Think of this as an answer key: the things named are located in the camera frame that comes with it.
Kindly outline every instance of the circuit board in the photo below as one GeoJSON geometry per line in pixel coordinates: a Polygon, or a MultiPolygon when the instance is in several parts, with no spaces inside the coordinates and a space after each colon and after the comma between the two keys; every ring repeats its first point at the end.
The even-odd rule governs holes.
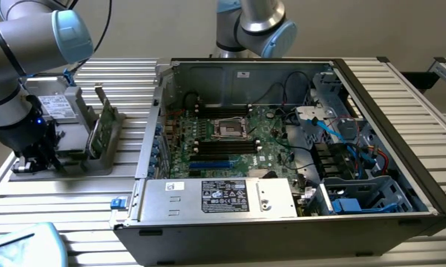
{"type": "MultiPolygon", "coordinates": [[[[215,135],[215,124],[218,122],[227,122],[229,120],[245,120],[247,136],[245,140],[261,140],[262,149],[257,154],[229,155],[231,168],[230,169],[201,169],[198,171],[201,178],[213,177],[254,177],[254,175],[265,173],[266,171],[274,171],[281,178],[289,178],[290,182],[296,182],[298,179],[298,173],[296,170],[288,169],[281,163],[281,158],[286,158],[288,149],[275,142],[271,135],[273,128],[282,131],[281,123],[275,123],[278,118],[274,116],[267,117],[267,114],[274,115],[277,110],[269,107],[257,107],[245,118],[225,118],[221,120],[202,119],[197,117],[197,114],[190,112],[181,114],[167,121],[173,125],[173,139],[171,143],[171,178],[193,178],[190,169],[190,157],[195,155],[194,144],[195,140],[207,141],[227,141],[238,140],[239,137],[221,138],[215,135]]],[[[288,164],[292,168],[296,168],[296,164],[288,164]]]]}

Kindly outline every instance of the robotic arm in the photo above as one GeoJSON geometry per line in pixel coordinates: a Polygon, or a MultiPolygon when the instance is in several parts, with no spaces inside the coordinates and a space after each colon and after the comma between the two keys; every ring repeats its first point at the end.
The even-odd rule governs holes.
{"type": "Polygon", "coordinates": [[[281,0],[219,0],[215,57],[284,57],[297,38],[281,0]]]}
{"type": "Polygon", "coordinates": [[[22,76],[91,57],[93,40],[69,1],[0,0],[0,142],[16,156],[42,154],[54,162],[54,144],[42,105],[22,87],[22,76]]]}

